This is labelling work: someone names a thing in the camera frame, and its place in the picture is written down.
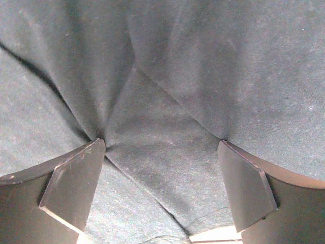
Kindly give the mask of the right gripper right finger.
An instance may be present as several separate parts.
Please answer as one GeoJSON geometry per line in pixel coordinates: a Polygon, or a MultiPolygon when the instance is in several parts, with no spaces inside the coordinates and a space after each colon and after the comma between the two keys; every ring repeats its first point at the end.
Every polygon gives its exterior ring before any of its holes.
{"type": "Polygon", "coordinates": [[[218,158],[243,243],[324,243],[324,181],[220,141],[218,158]]]}

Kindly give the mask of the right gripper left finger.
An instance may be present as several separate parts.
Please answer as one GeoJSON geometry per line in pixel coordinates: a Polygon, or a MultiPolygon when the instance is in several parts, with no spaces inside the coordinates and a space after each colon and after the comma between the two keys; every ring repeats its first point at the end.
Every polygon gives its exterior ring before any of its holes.
{"type": "Polygon", "coordinates": [[[1,243],[77,243],[105,155],[102,139],[1,177],[1,243]]]}

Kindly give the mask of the black t shirt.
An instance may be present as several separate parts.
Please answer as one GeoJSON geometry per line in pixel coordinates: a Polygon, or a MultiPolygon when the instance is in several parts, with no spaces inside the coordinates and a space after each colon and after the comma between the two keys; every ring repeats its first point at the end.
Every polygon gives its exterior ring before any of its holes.
{"type": "Polygon", "coordinates": [[[92,243],[233,224],[220,140],[324,179],[324,1],[1,1],[1,174],[101,138],[92,243]]]}

